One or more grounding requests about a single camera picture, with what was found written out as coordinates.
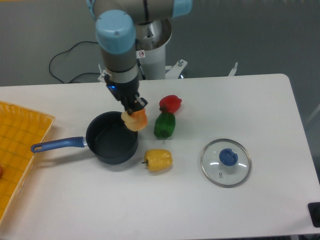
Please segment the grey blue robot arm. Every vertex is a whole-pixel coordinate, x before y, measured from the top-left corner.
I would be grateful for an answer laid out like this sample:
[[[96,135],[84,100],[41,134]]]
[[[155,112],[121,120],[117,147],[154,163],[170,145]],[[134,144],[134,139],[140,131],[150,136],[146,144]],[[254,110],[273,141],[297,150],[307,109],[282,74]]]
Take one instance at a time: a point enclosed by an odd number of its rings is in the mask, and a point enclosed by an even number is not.
[[[147,101],[139,81],[166,77],[170,19],[190,13],[191,0],[88,0],[107,74],[107,88],[131,115]]]

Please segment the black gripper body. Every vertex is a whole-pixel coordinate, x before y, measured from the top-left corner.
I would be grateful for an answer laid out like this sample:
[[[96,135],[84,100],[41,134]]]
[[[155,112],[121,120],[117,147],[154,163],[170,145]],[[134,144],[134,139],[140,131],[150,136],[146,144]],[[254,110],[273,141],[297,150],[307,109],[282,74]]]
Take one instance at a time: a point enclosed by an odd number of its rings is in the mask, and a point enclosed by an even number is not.
[[[112,81],[110,75],[105,75],[104,80],[108,90],[112,93],[117,101],[120,101],[124,108],[142,108],[136,96],[139,96],[139,79],[136,76],[129,82],[118,83]]]

